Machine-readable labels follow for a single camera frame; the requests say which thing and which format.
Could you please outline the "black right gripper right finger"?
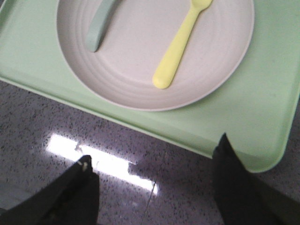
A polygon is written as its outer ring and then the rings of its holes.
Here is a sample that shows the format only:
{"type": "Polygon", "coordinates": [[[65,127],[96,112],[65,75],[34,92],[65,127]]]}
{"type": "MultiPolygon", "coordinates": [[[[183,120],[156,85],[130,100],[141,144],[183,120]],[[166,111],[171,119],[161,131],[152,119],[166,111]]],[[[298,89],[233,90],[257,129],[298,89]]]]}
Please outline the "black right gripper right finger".
{"type": "Polygon", "coordinates": [[[248,172],[223,134],[212,156],[212,186],[226,225],[298,225],[300,204],[248,172]]]}

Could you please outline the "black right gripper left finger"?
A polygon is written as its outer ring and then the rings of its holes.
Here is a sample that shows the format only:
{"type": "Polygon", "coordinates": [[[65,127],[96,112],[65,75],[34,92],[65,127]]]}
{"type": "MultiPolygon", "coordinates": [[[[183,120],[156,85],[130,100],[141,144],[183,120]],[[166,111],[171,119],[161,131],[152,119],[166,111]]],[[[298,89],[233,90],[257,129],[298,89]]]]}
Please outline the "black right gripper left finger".
{"type": "Polygon", "coordinates": [[[2,225],[96,225],[99,176],[84,155],[60,177],[24,202],[3,212],[2,225]]]}

